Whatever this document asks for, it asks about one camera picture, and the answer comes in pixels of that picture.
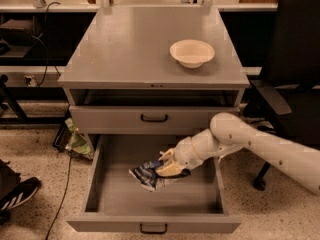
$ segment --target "chair armrest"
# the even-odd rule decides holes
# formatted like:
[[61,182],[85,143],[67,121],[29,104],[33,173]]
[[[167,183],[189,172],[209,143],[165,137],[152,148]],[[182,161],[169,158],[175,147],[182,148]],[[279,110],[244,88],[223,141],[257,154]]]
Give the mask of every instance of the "chair armrest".
[[292,113],[287,101],[272,85],[263,80],[252,80],[250,83],[277,115]]

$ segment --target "caster wheel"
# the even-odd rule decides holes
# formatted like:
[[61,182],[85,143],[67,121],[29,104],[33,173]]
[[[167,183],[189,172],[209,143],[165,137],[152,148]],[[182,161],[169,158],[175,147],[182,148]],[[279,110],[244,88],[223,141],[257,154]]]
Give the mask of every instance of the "caster wheel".
[[10,213],[9,212],[0,212],[0,225],[8,222],[10,220]]
[[266,189],[266,185],[266,181],[262,178],[256,178],[253,183],[254,188],[259,191],[264,191]]

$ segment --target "computer mouse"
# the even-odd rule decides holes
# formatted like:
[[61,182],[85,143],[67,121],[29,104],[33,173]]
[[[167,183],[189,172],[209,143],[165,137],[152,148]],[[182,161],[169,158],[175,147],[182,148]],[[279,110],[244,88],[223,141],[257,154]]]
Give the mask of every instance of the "computer mouse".
[[0,43],[0,55],[5,54],[10,50],[10,47],[5,43]]

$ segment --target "chair backrest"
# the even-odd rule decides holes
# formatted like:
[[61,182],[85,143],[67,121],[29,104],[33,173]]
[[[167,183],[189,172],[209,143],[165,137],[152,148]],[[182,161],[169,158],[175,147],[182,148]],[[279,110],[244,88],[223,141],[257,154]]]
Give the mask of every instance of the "chair backrest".
[[260,79],[320,82],[320,0],[279,0],[270,45]]

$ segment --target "gray cabinet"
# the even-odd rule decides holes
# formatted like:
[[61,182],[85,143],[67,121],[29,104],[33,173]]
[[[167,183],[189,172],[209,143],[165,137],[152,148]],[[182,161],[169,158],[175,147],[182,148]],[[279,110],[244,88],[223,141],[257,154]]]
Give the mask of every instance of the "gray cabinet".
[[[216,56],[186,69],[169,54],[181,39]],[[239,112],[249,82],[217,8],[121,6],[98,11],[59,79],[80,132],[95,151],[78,231],[233,232],[216,160],[155,193],[128,170],[158,158],[219,112]]]

